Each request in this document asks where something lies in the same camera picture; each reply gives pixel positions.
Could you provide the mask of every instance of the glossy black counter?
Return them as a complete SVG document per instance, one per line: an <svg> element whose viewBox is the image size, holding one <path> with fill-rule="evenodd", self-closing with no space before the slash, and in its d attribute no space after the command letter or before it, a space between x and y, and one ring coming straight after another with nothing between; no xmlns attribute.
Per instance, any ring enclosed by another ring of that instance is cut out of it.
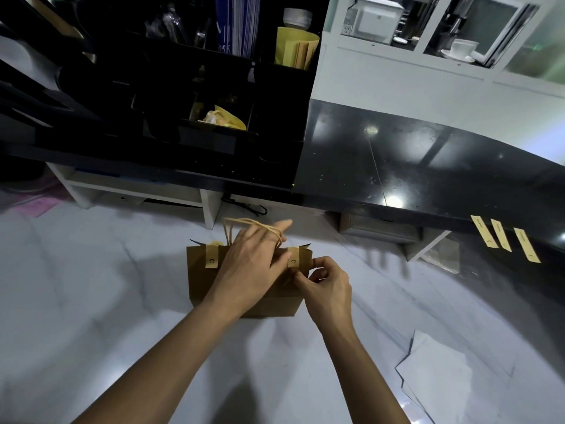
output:
<svg viewBox="0 0 565 424"><path fill-rule="evenodd" d="M454 231L481 215L565 251L565 167L451 127L311 100L295 157L269 163L4 117L5 154Z"/></svg>

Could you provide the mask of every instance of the white paper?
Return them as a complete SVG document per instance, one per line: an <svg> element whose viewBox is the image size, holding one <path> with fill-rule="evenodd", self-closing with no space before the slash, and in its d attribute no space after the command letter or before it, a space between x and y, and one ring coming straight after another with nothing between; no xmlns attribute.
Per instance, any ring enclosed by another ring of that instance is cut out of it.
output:
<svg viewBox="0 0 565 424"><path fill-rule="evenodd" d="M459 424L471 392L465 355L416 331L410 355L397 366L402 390L435 424Z"/></svg>

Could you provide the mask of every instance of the stack of paper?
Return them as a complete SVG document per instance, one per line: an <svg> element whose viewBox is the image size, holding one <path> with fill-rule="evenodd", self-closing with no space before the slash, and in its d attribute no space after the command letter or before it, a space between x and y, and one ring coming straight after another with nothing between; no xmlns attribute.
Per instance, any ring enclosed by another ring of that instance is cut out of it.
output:
<svg viewBox="0 0 565 424"><path fill-rule="evenodd" d="M279 26L275 64L308 70L320 37L307 31Z"/></svg>
<svg viewBox="0 0 565 424"><path fill-rule="evenodd" d="M261 0L215 0L220 52L251 57L255 51Z"/></svg>
<svg viewBox="0 0 565 424"><path fill-rule="evenodd" d="M402 391L435 424L463 422L472 379L465 354L416 330L410 355L396 370L403 379Z"/></svg>

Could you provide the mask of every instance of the yellow tape strip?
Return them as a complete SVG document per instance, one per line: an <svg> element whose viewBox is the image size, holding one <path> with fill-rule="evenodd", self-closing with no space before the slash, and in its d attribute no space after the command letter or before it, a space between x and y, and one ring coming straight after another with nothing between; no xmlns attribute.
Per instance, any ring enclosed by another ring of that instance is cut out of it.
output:
<svg viewBox="0 0 565 424"><path fill-rule="evenodd" d="M206 267L207 268L217 268L217 264L220 261L219 258L220 248L217 245L206 244Z"/></svg>
<svg viewBox="0 0 565 424"><path fill-rule="evenodd" d="M287 250L292 253L290 259L288 259L288 267L300 268L300 249L298 247L288 247Z"/></svg>
<svg viewBox="0 0 565 424"><path fill-rule="evenodd" d="M518 237L518 241L520 242L520 245L524 250L526 259L528 259L530 262L541 263L540 258L533 250L532 244L530 243L528 237L526 236L526 231L524 229L514 228L514 232L516 232L516 236Z"/></svg>
<svg viewBox="0 0 565 424"><path fill-rule="evenodd" d="M486 246L491 248L498 248L498 244L491 235L489 228L486 227L486 224L483 221L483 219L481 219L481 216L471 216L471 219L473 219L473 222L475 223L478 232L483 237L483 241L485 242Z"/></svg>
<svg viewBox="0 0 565 424"><path fill-rule="evenodd" d="M496 236L498 238L498 242L500 242L500 246L507 251L512 251L510 244L508 243L508 238L506 237L504 228L502 227L502 223L494 219L491 219L491 222L493 224L494 233L496 233Z"/></svg>

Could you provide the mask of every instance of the person's right hand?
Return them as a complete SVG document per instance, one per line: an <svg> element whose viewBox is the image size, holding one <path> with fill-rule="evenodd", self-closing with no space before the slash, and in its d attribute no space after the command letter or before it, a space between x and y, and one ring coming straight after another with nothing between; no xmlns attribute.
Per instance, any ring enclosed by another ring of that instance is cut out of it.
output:
<svg viewBox="0 0 565 424"><path fill-rule="evenodd" d="M328 256L313 259L310 269L314 268L310 278L294 271L294 283L304 295L312 320L322 335L353 330L349 276Z"/></svg>

